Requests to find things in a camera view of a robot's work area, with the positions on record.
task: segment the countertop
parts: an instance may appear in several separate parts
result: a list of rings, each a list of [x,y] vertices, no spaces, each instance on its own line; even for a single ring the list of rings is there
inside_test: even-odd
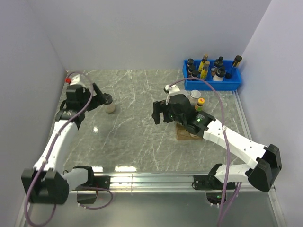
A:
[[[166,98],[163,88],[183,78],[181,70],[91,70],[102,92],[113,96],[114,113],[103,107],[85,113],[66,157],[65,169],[74,166],[102,166],[105,172],[131,166],[137,172],[209,171],[226,162],[225,149],[206,140],[176,140],[174,122],[155,125],[152,103]],[[58,104],[65,99],[64,86]],[[221,119],[219,102],[212,91],[202,91],[204,111]],[[225,111],[225,125],[243,135],[235,96],[219,92]],[[243,163],[232,156],[232,164]]]

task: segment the yellow label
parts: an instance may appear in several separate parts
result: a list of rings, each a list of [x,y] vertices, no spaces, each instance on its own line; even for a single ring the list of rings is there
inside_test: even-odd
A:
[[[200,78],[201,78],[201,79],[206,79],[206,77],[207,77],[207,72],[208,72],[207,70],[202,70]]]
[[[199,71],[199,72],[202,71],[203,65],[204,65],[204,63],[203,63],[203,62],[200,62],[200,65],[199,65],[199,68],[198,68],[198,71]]]

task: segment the robotic arm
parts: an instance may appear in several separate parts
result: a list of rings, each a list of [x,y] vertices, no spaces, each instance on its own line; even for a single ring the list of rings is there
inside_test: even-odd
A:
[[[110,94],[102,93],[95,83],[93,83],[93,88],[96,94],[92,97],[86,111],[94,110],[103,104],[109,105],[112,103],[113,100]],[[90,95],[90,91],[81,82],[80,75],[73,77],[69,81],[66,90],[66,100],[62,102],[60,110],[55,116],[54,130],[42,156],[35,163],[33,169],[25,169],[21,176],[26,193],[34,176],[45,161],[45,157],[58,130],[86,105]],[[90,166],[76,166],[72,171],[63,175],[63,164],[69,151],[69,146],[84,118],[85,115],[82,112],[73,121],[68,123],[59,135],[48,158],[48,162],[30,194],[30,202],[64,204],[70,191],[80,185],[90,186],[93,184],[94,172]]]
[[[229,170],[228,182],[250,183],[260,191],[268,192],[279,174],[282,164],[279,148],[273,144],[268,147],[255,143],[233,130],[222,127],[221,122],[204,111],[197,112],[186,98],[185,91],[176,85],[164,88],[168,93],[166,100],[153,103],[152,117],[155,124],[160,123],[160,113],[164,122],[175,121],[189,133],[220,145],[226,149],[223,130],[225,130],[230,151],[245,164],[232,165]],[[226,165],[216,164],[209,173],[208,184],[224,183]]]

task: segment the white lid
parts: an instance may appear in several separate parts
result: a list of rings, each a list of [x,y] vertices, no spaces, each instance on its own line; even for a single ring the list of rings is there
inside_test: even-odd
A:
[[[199,92],[198,90],[192,90],[190,92],[190,96],[192,96],[193,98],[199,98],[201,97],[201,92]]]

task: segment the bottle with yellow label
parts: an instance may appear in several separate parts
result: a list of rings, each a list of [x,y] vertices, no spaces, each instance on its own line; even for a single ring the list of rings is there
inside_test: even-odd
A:
[[[206,61],[204,64],[203,64],[203,68],[202,68],[202,71],[201,71],[201,75],[200,75],[200,78],[201,79],[206,79],[207,77],[207,73],[208,73],[208,69],[209,69],[209,65],[210,65],[210,62],[209,61]]]
[[[202,111],[202,106],[205,103],[203,98],[199,98],[197,104],[195,105],[195,110]]]
[[[198,68],[199,72],[202,72],[203,65],[207,61],[207,58],[208,58],[208,54],[206,53],[206,54],[204,54],[203,59],[200,62],[200,65],[199,65],[199,68]]]

